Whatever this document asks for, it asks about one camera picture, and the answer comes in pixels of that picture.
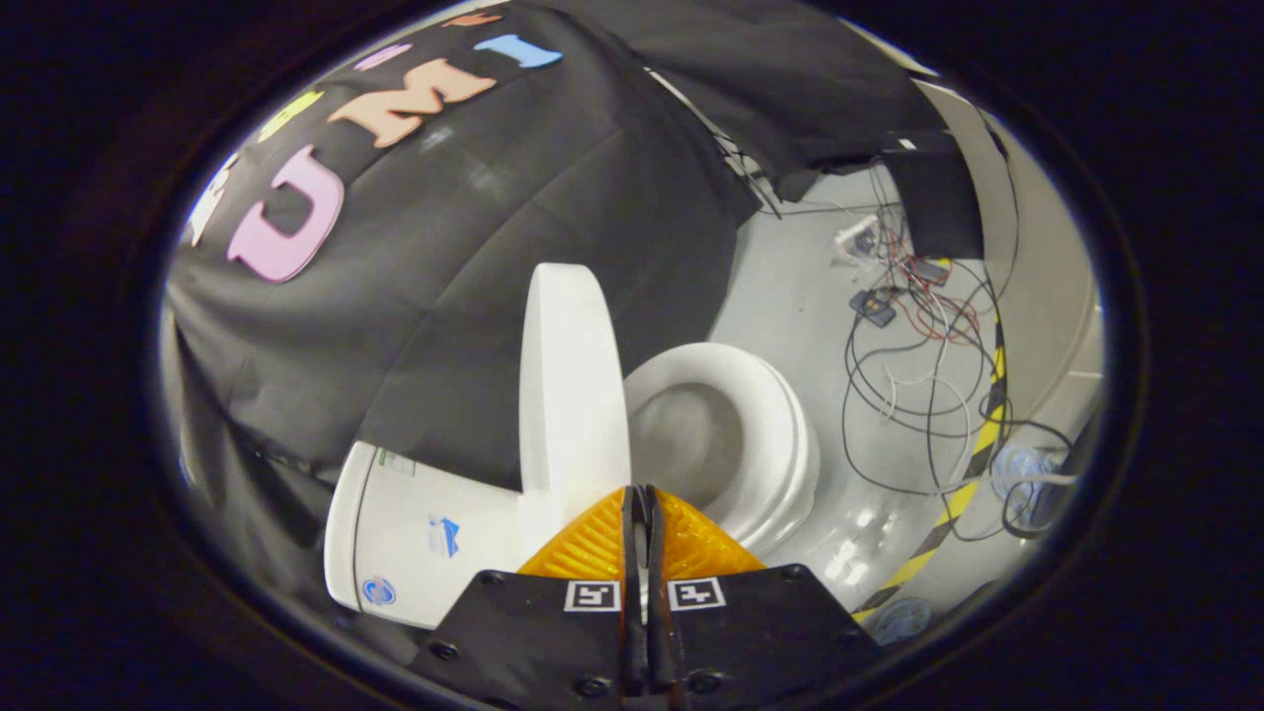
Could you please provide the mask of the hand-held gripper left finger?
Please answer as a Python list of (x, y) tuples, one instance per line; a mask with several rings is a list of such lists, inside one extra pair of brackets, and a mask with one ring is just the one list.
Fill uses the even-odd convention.
[(648, 692), (636, 487), (579, 514), (520, 571), (478, 571), (411, 671), (474, 705), (629, 710)]

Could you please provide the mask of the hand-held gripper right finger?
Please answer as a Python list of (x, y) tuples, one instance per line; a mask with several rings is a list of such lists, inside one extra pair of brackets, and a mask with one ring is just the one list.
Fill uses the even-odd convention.
[(804, 564), (769, 567), (647, 490), (647, 692), (659, 710), (790, 710), (882, 649)]

